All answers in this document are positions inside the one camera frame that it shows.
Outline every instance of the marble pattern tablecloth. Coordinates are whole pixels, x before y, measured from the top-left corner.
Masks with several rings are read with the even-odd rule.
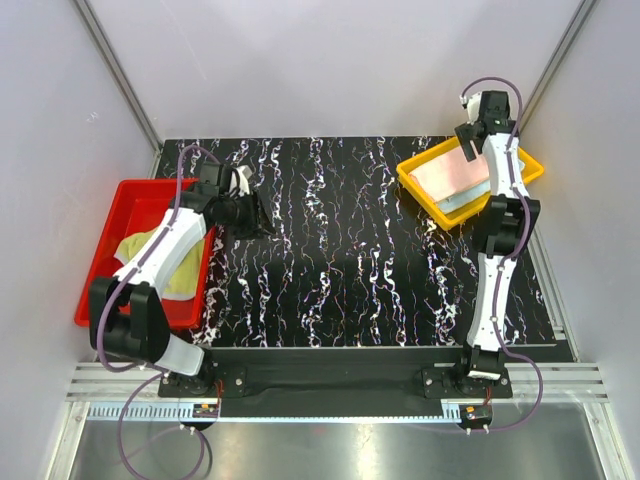
[[[473,219],[444,232],[395,173],[444,139],[200,140],[220,161],[251,166],[277,234],[217,236],[202,326],[185,335],[244,347],[461,343],[478,283]],[[179,148],[192,142],[167,141],[157,176],[174,177]],[[202,162],[187,158],[185,176]],[[553,343],[528,252],[511,285],[507,340]]]

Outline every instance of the white wall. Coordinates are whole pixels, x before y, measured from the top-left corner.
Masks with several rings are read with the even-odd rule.
[[[449,134],[469,81],[531,93],[578,3],[91,0],[163,138]]]
[[[43,478],[73,314],[118,182],[152,151],[68,0],[0,9],[0,477]]]
[[[540,227],[583,360],[640,473],[640,3],[600,2],[523,134]]]

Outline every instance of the towel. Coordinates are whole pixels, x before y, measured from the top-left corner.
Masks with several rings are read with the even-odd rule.
[[[524,162],[518,161],[522,171]],[[423,163],[409,176],[445,214],[491,190],[489,167],[484,155],[476,152],[476,159],[467,162],[461,147]]]
[[[114,257],[123,265],[136,256],[142,250],[145,243],[151,238],[155,229],[150,232],[134,233],[120,242]],[[180,266],[169,280],[169,284],[162,292],[162,298],[166,300],[185,301],[196,296],[198,277],[202,255],[204,253],[204,240],[200,240],[182,260]]]

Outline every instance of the yellow tray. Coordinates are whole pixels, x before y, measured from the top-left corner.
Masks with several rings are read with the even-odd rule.
[[[450,138],[449,140],[436,145],[429,150],[422,152],[420,155],[416,155],[409,160],[405,160],[396,168],[400,183],[409,190],[411,195],[418,201],[422,208],[424,208],[429,215],[433,217],[436,223],[444,230],[449,230],[456,225],[463,223],[469,217],[479,213],[489,200],[489,192],[485,193],[474,201],[467,203],[465,206],[454,210],[451,213],[443,213],[438,208],[436,203],[431,200],[424,191],[411,180],[409,173],[418,168],[423,163],[427,163],[436,157],[439,157],[443,153],[453,150],[460,146],[460,142],[457,137]],[[522,180],[525,185],[535,180],[544,173],[544,167],[540,165],[531,155],[525,152],[522,148],[518,149],[520,160],[524,162],[524,170],[522,171]]]

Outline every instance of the yellow-green towel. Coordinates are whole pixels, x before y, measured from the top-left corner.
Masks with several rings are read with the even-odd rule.
[[[147,240],[151,238],[155,229],[150,232],[134,233],[120,242],[114,257],[123,265],[129,263],[136,254],[142,250]],[[200,240],[184,257],[182,263],[169,280],[169,284],[162,293],[162,298],[167,300],[191,300],[196,296],[198,288],[198,276],[202,263],[204,240]]]

